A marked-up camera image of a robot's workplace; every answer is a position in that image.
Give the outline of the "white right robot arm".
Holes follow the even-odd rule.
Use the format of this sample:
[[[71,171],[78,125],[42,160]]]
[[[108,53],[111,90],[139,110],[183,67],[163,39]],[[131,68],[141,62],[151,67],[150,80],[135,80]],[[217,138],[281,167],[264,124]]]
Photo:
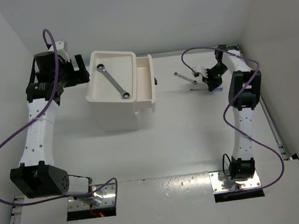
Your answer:
[[[261,91],[261,72],[252,69],[241,58],[233,55],[224,57],[229,50],[227,45],[219,45],[214,51],[217,63],[206,69],[202,80],[209,91],[214,91],[222,84],[222,76],[229,71],[232,74],[228,101],[234,114],[235,145],[229,160],[228,176],[235,181],[246,181],[255,173],[255,160],[252,150],[252,118],[259,103]]]

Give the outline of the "large silver ratchet wrench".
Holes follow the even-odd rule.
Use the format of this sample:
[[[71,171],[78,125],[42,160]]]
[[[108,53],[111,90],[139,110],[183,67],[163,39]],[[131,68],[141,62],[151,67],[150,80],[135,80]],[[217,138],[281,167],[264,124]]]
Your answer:
[[[130,93],[125,91],[119,84],[118,82],[110,75],[110,73],[106,70],[105,66],[103,64],[98,64],[97,65],[97,71],[102,73],[103,76],[114,86],[114,88],[119,92],[121,95],[122,99],[129,99],[130,98]]]

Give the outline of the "red blue handled screwdriver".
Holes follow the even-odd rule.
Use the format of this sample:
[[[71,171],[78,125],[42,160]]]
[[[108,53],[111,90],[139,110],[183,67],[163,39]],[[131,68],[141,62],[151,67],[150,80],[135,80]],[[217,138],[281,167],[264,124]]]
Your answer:
[[[213,90],[209,90],[209,88],[208,87],[197,87],[197,88],[191,88],[190,90],[191,91],[208,91],[208,92],[219,92],[219,91],[223,91],[223,87],[217,87],[217,88],[215,88],[215,89],[213,89]]]

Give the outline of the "small silver wrench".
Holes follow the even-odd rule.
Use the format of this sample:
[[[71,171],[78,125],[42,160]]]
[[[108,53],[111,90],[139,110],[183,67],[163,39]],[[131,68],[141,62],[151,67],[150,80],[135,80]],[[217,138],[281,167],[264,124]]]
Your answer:
[[[189,81],[191,84],[194,84],[194,85],[198,84],[196,80],[188,78],[188,77],[186,77],[184,75],[181,75],[177,72],[174,72],[174,76],[177,76],[178,78],[184,79],[187,82]]]

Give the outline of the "white drawer organizer cabinet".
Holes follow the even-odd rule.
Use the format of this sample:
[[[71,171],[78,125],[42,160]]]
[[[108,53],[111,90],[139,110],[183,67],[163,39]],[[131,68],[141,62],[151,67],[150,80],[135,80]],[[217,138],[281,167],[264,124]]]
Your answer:
[[[137,62],[133,52],[94,51],[89,63],[90,82],[86,100],[90,103],[92,115],[105,131],[138,130],[141,114],[135,107],[137,100]],[[97,71],[103,64],[110,75],[128,93],[129,99],[122,99],[114,86]]]

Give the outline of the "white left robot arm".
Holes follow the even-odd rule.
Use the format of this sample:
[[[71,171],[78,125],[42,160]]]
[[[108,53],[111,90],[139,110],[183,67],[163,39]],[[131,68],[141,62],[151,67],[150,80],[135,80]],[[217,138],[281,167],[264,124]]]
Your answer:
[[[10,179],[29,199],[41,202],[62,197],[88,199],[96,193],[89,177],[70,175],[53,158],[55,118],[65,88],[87,85],[86,100],[104,131],[141,128],[141,115],[156,106],[156,78],[150,55],[94,51],[89,67],[82,56],[68,56],[67,44],[56,41],[32,61],[27,85],[27,137],[19,166]]]

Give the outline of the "white top drawer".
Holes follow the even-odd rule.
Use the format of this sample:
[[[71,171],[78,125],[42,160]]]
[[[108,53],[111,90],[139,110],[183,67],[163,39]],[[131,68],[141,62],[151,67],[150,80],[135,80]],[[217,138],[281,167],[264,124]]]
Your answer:
[[[156,79],[154,77],[153,61],[151,55],[146,57],[136,58],[137,66],[137,99],[136,99],[136,109],[145,110],[151,109],[152,112],[156,108]]]

